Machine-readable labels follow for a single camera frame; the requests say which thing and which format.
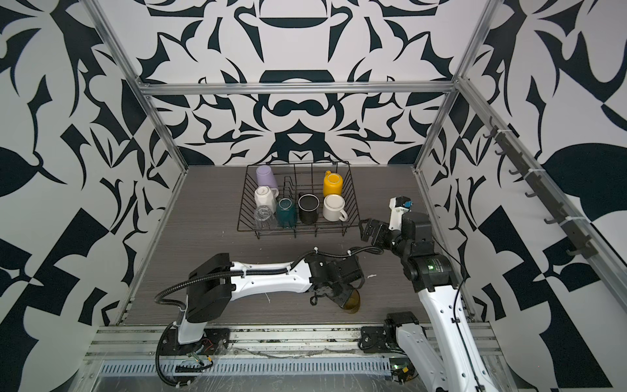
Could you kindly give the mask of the olive green glass cup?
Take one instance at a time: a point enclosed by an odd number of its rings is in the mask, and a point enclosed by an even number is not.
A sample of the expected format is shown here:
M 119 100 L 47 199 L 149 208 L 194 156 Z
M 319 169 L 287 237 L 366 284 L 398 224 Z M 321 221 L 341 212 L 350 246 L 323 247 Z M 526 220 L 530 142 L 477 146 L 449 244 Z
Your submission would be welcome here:
M 355 314 L 359 311 L 361 305 L 361 297 L 358 289 L 354 289 L 347 297 L 346 302 L 341 309 L 348 314 Z

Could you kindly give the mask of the red and white mug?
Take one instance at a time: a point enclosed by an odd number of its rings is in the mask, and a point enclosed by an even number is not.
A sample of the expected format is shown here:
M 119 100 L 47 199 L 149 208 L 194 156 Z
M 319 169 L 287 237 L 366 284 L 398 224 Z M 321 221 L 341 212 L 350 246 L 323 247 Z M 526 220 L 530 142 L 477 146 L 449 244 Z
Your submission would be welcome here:
M 331 222 L 346 222 L 348 213 L 345 210 L 346 201 L 338 194 L 329 194 L 323 202 L 323 217 Z

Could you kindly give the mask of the yellow mug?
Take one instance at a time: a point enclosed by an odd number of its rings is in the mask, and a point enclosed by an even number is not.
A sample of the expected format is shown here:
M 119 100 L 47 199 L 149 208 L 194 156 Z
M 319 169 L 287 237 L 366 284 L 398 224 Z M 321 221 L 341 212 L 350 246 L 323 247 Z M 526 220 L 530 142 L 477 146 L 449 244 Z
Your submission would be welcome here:
M 323 179 L 323 196 L 328 197 L 333 194 L 342 196 L 343 185 L 344 179 L 340 174 L 326 171 Z

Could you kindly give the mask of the black mug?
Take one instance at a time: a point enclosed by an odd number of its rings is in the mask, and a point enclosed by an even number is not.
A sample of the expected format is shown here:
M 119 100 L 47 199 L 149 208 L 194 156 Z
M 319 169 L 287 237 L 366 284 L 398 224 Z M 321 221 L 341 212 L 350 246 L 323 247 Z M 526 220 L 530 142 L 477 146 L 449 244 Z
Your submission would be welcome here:
M 314 225 L 318 221 L 319 198 L 315 194 L 301 194 L 298 199 L 299 218 L 304 225 Z

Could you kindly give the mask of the cream mug green handle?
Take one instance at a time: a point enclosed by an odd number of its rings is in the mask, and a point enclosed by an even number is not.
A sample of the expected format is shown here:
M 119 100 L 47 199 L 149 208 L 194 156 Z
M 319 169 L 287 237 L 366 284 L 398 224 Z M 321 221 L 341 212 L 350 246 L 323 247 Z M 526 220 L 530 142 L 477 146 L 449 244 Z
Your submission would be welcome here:
M 292 199 L 283 198 L 277 203 L 276 217 L 281 228 L 295 229 L 297 226 L 297 208 Z

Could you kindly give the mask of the clear glass cup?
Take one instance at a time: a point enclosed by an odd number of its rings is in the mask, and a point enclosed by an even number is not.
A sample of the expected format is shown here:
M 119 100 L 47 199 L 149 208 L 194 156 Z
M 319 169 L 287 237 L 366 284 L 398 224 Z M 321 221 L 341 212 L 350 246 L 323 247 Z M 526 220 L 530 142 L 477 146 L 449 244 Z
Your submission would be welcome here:
M 276 230 L 278 221 L 271 207 L 261 205 L 254 212 L 255 228 L 258 232 Z

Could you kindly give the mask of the white ceramic mug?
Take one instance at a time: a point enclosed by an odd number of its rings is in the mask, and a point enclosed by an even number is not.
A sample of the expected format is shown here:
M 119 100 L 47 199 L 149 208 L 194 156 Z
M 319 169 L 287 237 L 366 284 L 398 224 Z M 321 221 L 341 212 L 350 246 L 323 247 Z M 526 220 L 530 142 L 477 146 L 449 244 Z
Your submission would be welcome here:
M 269 186 L 258 186 L 254 193 L 254 199 L 256 207 L 266 206 L 272 213 L 277 209 L 277 197 L 279 196 L 279 190 L 277 188 L 271 188 Z

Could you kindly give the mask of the lavender plastic cup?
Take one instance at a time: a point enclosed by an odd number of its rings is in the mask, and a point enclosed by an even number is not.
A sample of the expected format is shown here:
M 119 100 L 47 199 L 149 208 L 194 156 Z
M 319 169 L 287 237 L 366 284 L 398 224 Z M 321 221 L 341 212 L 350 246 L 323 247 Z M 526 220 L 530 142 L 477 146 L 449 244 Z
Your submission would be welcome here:
M 261 165 L 256 168 L 256 182 L 259 187 L 267 186 L 271 189 L 277 189 L 279 187 L 274 176 L 273 168 L 269 165 Z

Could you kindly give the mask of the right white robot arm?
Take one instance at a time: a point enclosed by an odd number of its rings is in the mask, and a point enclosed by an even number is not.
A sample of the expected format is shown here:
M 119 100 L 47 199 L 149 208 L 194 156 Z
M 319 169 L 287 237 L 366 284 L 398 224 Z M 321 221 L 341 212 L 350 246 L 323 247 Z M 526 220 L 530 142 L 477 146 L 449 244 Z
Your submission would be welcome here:
M 403 274 L 429 316 L 437 342 L 431 346 L 422 326 L 408 313 L 388 315 L 388 343 L 403 351 L 430 391 L 495 391 L 466 321 L 461 282 L 450 260 L 437 253 L 429 217 L 392 212 L 390 222 L 359 223 L 362 241 L 397 256 Z

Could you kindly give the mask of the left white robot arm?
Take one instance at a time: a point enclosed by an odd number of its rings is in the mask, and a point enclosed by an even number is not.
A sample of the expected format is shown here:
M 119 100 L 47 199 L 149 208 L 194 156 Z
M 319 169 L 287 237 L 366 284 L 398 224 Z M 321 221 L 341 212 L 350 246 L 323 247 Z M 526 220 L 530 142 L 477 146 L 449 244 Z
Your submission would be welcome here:
M 353 247 L 342 254 L 314 248 L 293 261 L 248 264 L 232 261 L 227 253 L 218 253 L 189 274 L 185 281 L 168 287 L 154 297 L 159 305 L 175 306 L 180 317 L 164 329 L 154 355 L 156 373 L 163 384 L 182 388 L 193 383 L 191 377 L 168 377 L 163 371 L 164 355 L 187 355 L 197 362 L 197 371 L 212 368 L 211 359 L 200 359 L 207 349 L 207 324 L 220 318 L 231 302 L 261 294 L 292 292 L 310 294 L 310 305 L 327 298 L 341 310 L 355 313 L 360 307 L 359 289 L 365 276 L 359 254 L 380 255 L 375 246 Z

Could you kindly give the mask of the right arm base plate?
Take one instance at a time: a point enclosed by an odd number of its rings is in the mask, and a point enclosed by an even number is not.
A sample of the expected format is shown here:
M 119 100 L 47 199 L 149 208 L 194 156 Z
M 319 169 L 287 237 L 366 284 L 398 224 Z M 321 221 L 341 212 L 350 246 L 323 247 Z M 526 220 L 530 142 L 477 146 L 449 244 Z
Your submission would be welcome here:
M 362 327 L 358 348 L 366 354 L 405 354 L 397 343 L 396 328 L 389 326 Z

